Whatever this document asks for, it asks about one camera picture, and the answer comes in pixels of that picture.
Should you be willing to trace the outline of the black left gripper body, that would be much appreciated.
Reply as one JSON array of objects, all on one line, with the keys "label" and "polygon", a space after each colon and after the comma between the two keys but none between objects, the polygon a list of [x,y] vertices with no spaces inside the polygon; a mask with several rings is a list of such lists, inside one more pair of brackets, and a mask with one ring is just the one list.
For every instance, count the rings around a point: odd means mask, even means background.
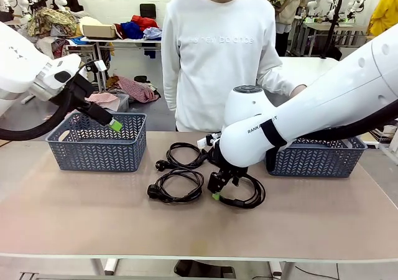
[{"label": "black left gripper body", "polygon": [[88,101],[95,89],[85,77],[76,74],[70,83],[70,90],[74,110],[78,110],[101,125],[110,125],[113,120],[112,114],[95,102]]}]

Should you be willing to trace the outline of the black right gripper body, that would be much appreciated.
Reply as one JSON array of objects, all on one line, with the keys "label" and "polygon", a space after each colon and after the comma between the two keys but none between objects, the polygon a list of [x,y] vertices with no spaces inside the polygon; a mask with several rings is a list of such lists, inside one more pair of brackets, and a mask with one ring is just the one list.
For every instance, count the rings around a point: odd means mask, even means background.
[{"label": "black right gripper body", "polygon": [[215,144],[208,151],[207,159],[210,163],[217,166],[224,174],[230,174],[232,176],[244,176],[248,172],[248,167],[237,167],[230,164],[222,155],[219,144]]}]

